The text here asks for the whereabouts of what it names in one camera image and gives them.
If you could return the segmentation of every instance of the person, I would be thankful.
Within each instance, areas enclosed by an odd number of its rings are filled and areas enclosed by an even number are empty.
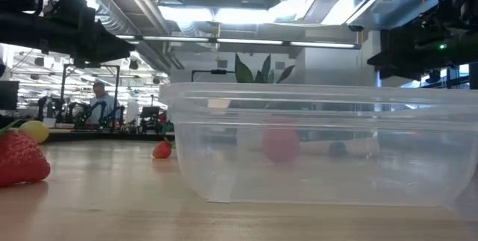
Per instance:
[[[106,90],[105,90],[105,84],[103,84],[101,81],[97,81],[93,85],[93,91],[95,93],[95,98],[92,98],[90,100],[90,106],[93,106],[96,102],[99,101],[104,101],[106,102],[106,108],[105,112],[103,113],[103,116],[107,116],[110,114],[113,109],[114,109],[114,97],[110,96]],[[102,109],[100,106],[95,108],[93,112],[91,113],[91,117],[89,119],[89,122],[93,125],[98,125],[99,124],[99,117],[101,116]],[[118,111],[116,114],[116,119],[120,117],[120,112]]]

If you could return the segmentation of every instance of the red strawberry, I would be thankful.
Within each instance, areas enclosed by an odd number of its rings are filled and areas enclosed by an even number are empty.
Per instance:
[[[154,158],[167,159],[171,156],[171,151],[171,144],[167,141],[161,141],[152,151],[152,156]]]
[[[50,165],[35,140],[23,133],[0,134],[0,187],[42,181]]]
[[[291,163],[300,155],[300,142],[297,130],[292,125],[295,120],[289,117],[273,116],[267,119],[271,127],[264,129],[262,152],[273,163]]]

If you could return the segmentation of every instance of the plastic bin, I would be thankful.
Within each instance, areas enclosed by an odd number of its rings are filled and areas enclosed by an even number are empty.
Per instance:
[[[474,92],[194,83],[161,100],[208,201],[436,206],[477,164]]]

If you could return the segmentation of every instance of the yellow lemon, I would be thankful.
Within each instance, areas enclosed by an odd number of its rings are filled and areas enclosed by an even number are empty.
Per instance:
[[[38,144],[45,142],[49,135],[48,128],[40,121],[26,122],[20,126],[19,131],[36,140]]]

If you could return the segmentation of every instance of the table surface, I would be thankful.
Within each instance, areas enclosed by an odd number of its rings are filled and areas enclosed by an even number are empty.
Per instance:
[[[0,190],[1,240],[478,240],[478,178],[450,207],[215,204],[155,143],[43,147],[46,182]]]

